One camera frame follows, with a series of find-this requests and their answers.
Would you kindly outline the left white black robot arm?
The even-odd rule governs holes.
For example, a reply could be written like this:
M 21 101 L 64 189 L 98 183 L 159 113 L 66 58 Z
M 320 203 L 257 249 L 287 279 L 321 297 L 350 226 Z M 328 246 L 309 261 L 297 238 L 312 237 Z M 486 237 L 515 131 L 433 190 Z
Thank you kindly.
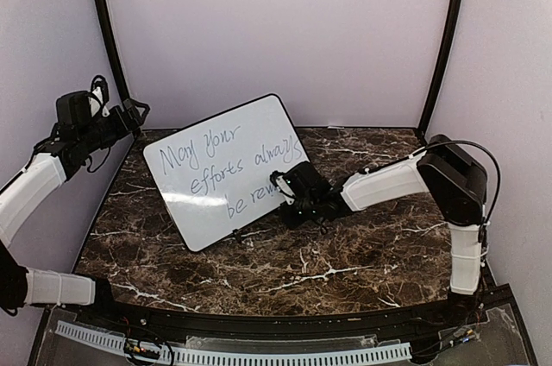
M 57 122 L 38 142 L 28 164 L 1 190 L 1 308 L 16 316 L 24 306 L 87 306 L 103 328 L 122 320 L 121 307 L 97 294 L 105 281 L 89 276 L 39 270 L 18 264 L 9 247 L 36 208 L 70 180 L 98 150 L 140 130 L 148 104 L 126 99 L 107 107 L 109 93 L 101 85 L 75 91 L 56 101 Z

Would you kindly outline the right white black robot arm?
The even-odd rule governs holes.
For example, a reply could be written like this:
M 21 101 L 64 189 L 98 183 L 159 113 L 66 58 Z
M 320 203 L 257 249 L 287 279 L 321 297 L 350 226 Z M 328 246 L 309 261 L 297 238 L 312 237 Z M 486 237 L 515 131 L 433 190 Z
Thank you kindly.
M 465 147 L 468 142 L 434 136 L 428 145 L 392 163 L 363 168 L 331 184 L 309 161 L 271 183 L 283 195 L 279 215 L 297 228 L 307 221 L 322 223 L 412 194 L 428 193 L 451 231 L 452 272 L 449 289 L 455 295 L 440 308 L 440 318 L 458 326 L 474 310 L 485 248 L 485 231 L 494 203 L 487 198 L 487 171 Z

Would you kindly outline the white whiteboard black frame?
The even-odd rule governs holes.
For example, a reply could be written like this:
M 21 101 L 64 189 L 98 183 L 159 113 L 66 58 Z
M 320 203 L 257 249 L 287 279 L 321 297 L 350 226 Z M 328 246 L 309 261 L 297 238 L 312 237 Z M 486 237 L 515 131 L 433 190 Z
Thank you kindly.
M 188 250 L 198 252 L 277 209 L 270 181 L 306 161 L 279 96 L 268 94 L 193 124 L 143 149 Z

